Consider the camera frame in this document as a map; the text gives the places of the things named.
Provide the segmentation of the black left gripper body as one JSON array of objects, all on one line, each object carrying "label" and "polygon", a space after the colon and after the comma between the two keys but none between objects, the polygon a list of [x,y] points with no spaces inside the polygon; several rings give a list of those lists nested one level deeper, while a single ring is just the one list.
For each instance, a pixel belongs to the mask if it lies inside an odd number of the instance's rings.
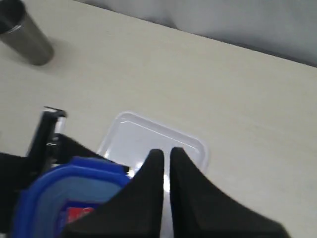
[{"label": "black left gripper body", "polygon": [[54,145],[55,128],[58,121],[66,117],[64,110],[44,107],[27,155],[0,153],[1,192],[24,189],[45,170],[49,146]]}]

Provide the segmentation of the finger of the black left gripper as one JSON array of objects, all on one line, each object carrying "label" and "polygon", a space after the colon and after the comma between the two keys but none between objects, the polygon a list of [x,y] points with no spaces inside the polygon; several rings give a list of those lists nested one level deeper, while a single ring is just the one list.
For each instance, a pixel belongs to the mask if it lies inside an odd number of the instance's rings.
[{"label": "finger of the black left gripper", "polygon": [[123,171],[126,173],[129,171],[128,166],[125,166],[125,165],[122,165],[122,164],[119,164],[104,158],[103,156],[81,145],[79,142],[72,139],[71,137],[68,137],[66,135],[59,135],[58,136],[58,163],[59,164],[68,163],[75,156],[102,159],[109,163],[115,163],[122,166]]}]

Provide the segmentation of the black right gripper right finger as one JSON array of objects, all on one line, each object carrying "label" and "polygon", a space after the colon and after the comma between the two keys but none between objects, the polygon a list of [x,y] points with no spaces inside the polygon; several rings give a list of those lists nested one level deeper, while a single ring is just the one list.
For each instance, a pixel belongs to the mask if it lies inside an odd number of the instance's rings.
[{"label": "black right gripper right finger", "polygon": [[170,153],[170,204],[176,238],[289,237],[280,223],[217,188],[180,147]]}]

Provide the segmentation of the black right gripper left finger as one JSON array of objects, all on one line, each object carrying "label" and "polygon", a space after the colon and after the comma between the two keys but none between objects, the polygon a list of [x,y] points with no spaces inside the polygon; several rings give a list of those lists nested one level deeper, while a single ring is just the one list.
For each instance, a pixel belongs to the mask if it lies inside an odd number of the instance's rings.
[{"label": "black right gripper left finger", "polygon": [[158,238],[163,207],[164,154],[152,149],[130,182],[107,203],[69,223],[62,238]]}]

